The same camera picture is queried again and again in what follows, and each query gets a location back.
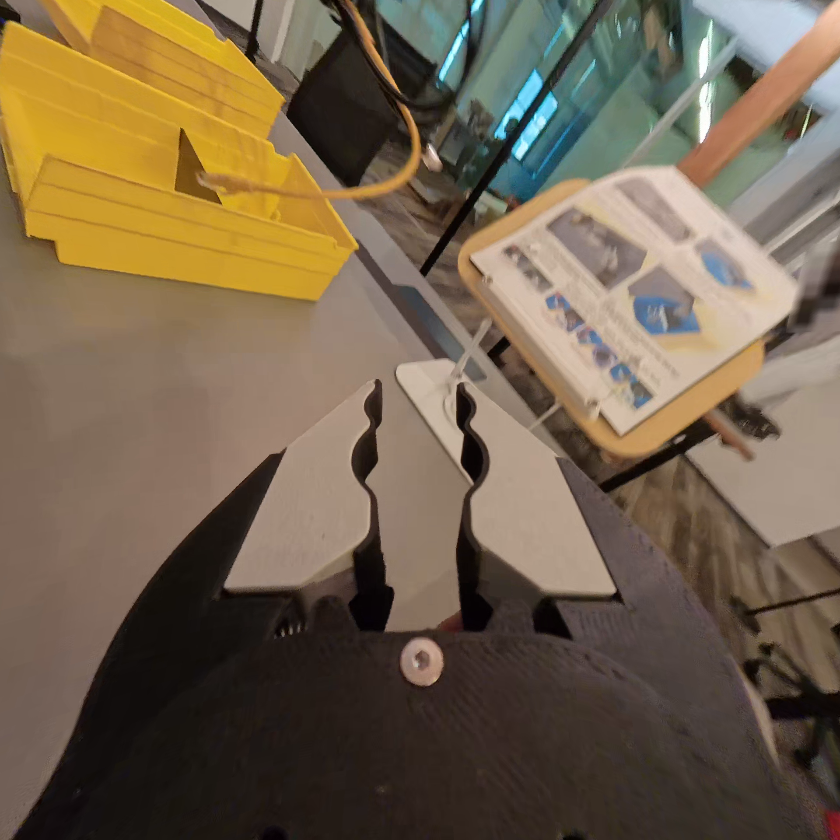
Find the white side table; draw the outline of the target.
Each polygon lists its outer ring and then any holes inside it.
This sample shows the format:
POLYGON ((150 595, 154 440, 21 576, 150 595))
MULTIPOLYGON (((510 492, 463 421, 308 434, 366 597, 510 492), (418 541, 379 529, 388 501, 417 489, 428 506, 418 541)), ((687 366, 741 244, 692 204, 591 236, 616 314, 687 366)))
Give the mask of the white side table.
POLYGON ((770 414, 781 436, 754 444, 752 461, 713 441, 688 460, 768 546, 838 530, 838 379, 793 393, 770 414))

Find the black box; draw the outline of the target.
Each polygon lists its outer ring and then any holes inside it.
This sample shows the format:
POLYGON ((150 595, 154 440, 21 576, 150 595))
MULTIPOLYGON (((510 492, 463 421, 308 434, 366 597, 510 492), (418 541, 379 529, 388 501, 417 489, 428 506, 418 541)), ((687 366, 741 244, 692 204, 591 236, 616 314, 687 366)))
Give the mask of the black box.
POLYGON ((287 117, 344 186, 361 183, 388 141, 408 141, 402 117, 344 31, 305 73, 287 117))

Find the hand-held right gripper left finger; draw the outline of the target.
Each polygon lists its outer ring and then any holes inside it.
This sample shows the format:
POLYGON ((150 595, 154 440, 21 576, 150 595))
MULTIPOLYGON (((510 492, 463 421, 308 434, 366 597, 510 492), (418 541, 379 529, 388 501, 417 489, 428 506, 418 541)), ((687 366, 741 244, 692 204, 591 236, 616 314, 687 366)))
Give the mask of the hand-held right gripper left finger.
POLYGON ((226 594, 285 595, 301 616, 335 597, 360 630, 385 630, 394 590, 367 483, 378 462, 382 409, 382 382, 368 381, 280 454, 227 574, 226 594))

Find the black metal pole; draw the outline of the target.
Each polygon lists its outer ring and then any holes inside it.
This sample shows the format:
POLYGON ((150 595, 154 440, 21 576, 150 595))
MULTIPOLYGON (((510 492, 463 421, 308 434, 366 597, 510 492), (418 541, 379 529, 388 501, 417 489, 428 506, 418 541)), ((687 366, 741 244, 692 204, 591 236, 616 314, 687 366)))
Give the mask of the black metal pole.
POLYGON ((478 199, 482 193, 487 189, 493 181, 501 167, 511 157, 513 148, 519 141, 520 137, 530 125, 534 115, 542 106, 543 101, 552 92, 554 87, 560 81, 565 71, 569 69, 573 60, 579 55, 586 42, 592 37, 596 26, 601 22, 604 16, 610 11, 613 1, 597 1, 593 3, 590 13, 586 16, 581 26, 576 30, 572 40, 565 47, 563 53, 557 59, 556 63, 551 68, 550 72, 544 79, 540 90, 535 98, 530 102, 525 112, 522 114, 516 128, 509 132, 504 144, 500 147, 496 155, 491 159, 486 169, 483 171, 476 186, 469 192, 465 200, 458 207, 457 212, 448 223, 445 231, 433 247, 432 251, 426 257, 421 268, 420 274, 427 277, 432 268, 435 267, 441 255, 445 252, 449 243, 454 239, 459 231, 461 225, 466 221, 469 212, 475 207, 478 199))

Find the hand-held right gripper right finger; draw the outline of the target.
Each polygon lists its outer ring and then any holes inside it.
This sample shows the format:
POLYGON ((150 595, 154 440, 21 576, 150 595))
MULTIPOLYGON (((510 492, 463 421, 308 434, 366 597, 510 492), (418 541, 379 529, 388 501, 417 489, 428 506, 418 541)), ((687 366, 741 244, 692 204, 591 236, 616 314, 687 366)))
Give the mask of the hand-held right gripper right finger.
POLYGON ((455 412, 471 481, 456 543, 463 628, 484 630, 503 602, 517 602, 553 629, 555 601, 618 598, 563 459, 473 385, 457 386, 455 412))

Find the black tripod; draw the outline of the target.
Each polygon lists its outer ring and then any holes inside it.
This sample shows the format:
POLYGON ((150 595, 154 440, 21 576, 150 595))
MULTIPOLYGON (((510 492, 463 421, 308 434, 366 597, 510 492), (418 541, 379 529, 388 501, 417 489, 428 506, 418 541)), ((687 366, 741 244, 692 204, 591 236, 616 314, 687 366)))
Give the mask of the black tripod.
MULTIPOLYGON (((799 595, 779 602, 751 606, 737 595, 729 597, 729 606, 739 623, 751 635, 761 633, 760 618, 771 613, 809 606, 836 598, 839 588, 799 595)), ((828 759, 830 778, 838 784, 839 692, 827 691, 815 682, 793 657, 778 643, 761 642, 755 656, 744 659, 741 671, 754 687, 760 687, 763 674, 774 677, 792 693, 771 696, 764 700, 773 721, 808 723, 809 733, 803 745, 793 750, 795 764, 805 772, 813 772, 819 759, 828 759)))

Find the printed instruction sheet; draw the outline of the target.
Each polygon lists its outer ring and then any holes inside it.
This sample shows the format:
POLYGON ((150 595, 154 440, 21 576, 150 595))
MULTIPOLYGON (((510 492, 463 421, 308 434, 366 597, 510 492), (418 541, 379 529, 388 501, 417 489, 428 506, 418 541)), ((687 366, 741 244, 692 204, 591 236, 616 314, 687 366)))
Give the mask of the printed instruction sheet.
POLYGON ((673 166, 540 195, 466 246, 513 335, 619 438, 764 339, 795 281, 673 166))

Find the wooden post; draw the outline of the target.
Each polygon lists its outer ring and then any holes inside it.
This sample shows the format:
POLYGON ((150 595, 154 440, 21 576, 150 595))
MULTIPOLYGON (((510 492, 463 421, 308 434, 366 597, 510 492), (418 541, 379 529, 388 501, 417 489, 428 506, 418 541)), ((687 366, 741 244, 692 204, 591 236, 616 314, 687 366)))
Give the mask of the wooden post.
POLYGON ((678 164, 678 170, 698 188, 707 187, 801 100, 838 58, 839 2, 835 1, 709 129, 705 139, 678 164))

